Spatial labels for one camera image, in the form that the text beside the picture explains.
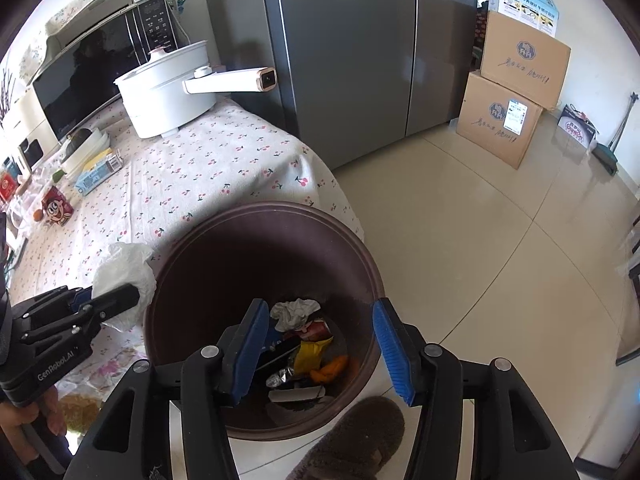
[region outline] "plastic bag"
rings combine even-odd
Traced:
[[[152,254],[151,247],[145,244],[117,242],[109,245],[95,271],[91,297],[96,298],[120,285],[130,283],[138,289],[140,300],[135,307],[103,324],[126,332],[137,323],[142,323],[145,310],[156,292],[156,277],[147,263]]]
[[[320,310],[320,304],[316,300],[283,301],[276,303],[271,309],[270,316],[277,319],[276,330],[286,332],[295,330],[306,323],[306,318],[316,310]]]
[[[298,350],[298,354],[293,363],[293,369],[296,375],[308,374],[311,370],[318,370],[322,362],[322,354],[333,340],[334,338],[332,337],[315,343],[309,341],[301,342],[300,350]]]

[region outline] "cherry print tablecloth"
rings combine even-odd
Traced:
[[[297,138],[220,98],[167,139],[140,139],[119,100],[86,125],[105,130],[123,168],[87,197],[63,187],[75,208],[64,226],[38,224],[10,284],[12,304],[57,286],[90,286],[101,253],[113,242],[154,250],[158,272],[172,244],[215,213],[259,200],[317,207],[362,237],[333,175]],[[142,330],[103,327],[94,354],[58,385],[62,394],[106,398],[130,363],[144,356]]]

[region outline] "cartoon face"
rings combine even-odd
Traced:
[[[494,119],[501,121],[507,116],[507,110],[500,103],[494,103],[489,106],[489,113]]]
[[[62,200],[52,200],[47,205],[47,216],[54,222],[62,222],[71,216],[71,213],[65,212]]]
[[[521,41],[517,49],[518,54],[520,54],[520,57],[523,59],[533,59],[536,57],[536,49],[529,41]]]

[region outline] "foil wrapper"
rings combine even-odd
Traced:
[[[281,384],[289,381],[294,375],[293,368],[288,366],[283,368],[282,370],[271,374],[269,378],[266,380],[266,384],[268,388],[277,388]]]

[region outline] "human hand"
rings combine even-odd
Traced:
[[[58,390],[56,387],[50,387],[39,402],[48,411],[46,417],[49,431],[58,436],[66,435],[65,417],[58,409]],[[38,452],[27,442],[20,426],[31,424],[38,418],[39,413],[40,409],[35,402],[25,408],[16,408],[10,402],[0,403],[0,428],[23,464],[35,460],[38,457]]]

